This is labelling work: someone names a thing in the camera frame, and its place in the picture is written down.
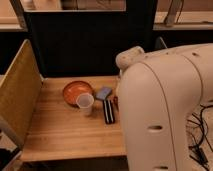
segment white cup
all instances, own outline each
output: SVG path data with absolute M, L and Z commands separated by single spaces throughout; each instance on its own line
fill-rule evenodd
M 76 104 L 81 110 L 81 113 L 85 116 L 89 116 L 92 113 L 92 106 L 94 103 L 94 97 L 89 93 L 82 93 L 76 99 Z

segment black hole on robot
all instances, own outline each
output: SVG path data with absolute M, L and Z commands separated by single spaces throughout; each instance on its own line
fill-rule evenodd
M 148 127 L 148 131 L 151 133 L 157 133 L 162 131 L 163 127 L 161 125 L 152 125 Z
M 154 171 L 165 171 L 165 170 L 169 170 L 169 168 L 167 166 L 157 166 L 154 168 Z
M 200 57 L 200 55 L 198 53 L 192 52 L 192 55 L 195 57 Z

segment black object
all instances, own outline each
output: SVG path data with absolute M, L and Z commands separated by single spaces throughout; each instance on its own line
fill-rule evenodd
M 25 12 L 44 77 L 114 75 L 118 53 L 150 47 L 157 0 L 126 0 L 126 11 Z
M 0 148 L 0 170 L 3 170 L 4 167 L 13 159 L 13 157 L 15 157 L 15 155 L 18 154 L 19 151 L 20 150 L 18 148 L 12 152 L 7 149 Z
M 96 98 L 98 100 L 106 100 L 107 96 L 109 96 L 112 92 L 110 87 L 102 87 L 97 93 Z
M 25 31 L 0 31 L 0 74 L 5 74 L 27 36 Z
M 207 159 L 203 149 L 202 148 L 197 148 L 195 151 L 196 151 L 196 154 L 197 154 L 197 157 L 198 157 L 200 163 L 202 165 L 207 164 L 208 163 L 208 159 Z
M 112 103 L 110 100 L 103 100 L 104 118 L 106 124 L 115 123 Z

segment orange bowl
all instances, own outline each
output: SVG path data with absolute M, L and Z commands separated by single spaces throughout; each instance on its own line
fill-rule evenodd
M 76 99 L 82 93 L 93 94 L 91 85 L 84 81 L 73 81 L 67 84 L 63 89 L 64 100 L 73 106 L 77 106 Z

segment cable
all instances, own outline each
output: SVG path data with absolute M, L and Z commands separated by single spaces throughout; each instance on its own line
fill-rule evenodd
M 200 146 L 205 139 L 207 144 L 209 145 L 209 148 L 213 152 L 213 148 L 207 138 L 208 129 L 209 129 L 208 124 L 207 124 L 206 120 L 203 118 L 204 111 L 206 109 L 212 108 L 213 105 L 209 105 L 209 106 L 200 105 L 200 106 L 202 107 L 202 109 L 200 110 L 199 115 L 196 113 L 192 113 L 193 118 L 196 120 L 191 120 L 191 119 L 187 120 L 192 125 L 195 125 L 195 126 L 187 126 L 188 128 L 191 128 L 193 130 L 200 129 L 200 131 L 201 131 L 201 137 L 199 138 L 199 140 L 197 140 L 195 138 L 193 133 L 187 131 L 187 133 L 192 137 L 193 142 L 194 142 L 193 145 L 189 146 L 189 149 L 191 152 L 193 152 L 196 155 L 196 158 L 192 155 L 190 155 L 190 158 L 192 158 L 199 165 L 201 165 L 206 171 L 209 171 L 209 165 L 207 164 L 208 159 L 206 158 L 206 155 Z
M 184 6 L 184 0 L 181 0 L 180 12 L 179 12 L 178 17 L 176 19 L 176 23 L 178 23 L 178 21 L 179 21 L 180 15 L 181 15 L 181 13 L 183 11 L 183 6 Z

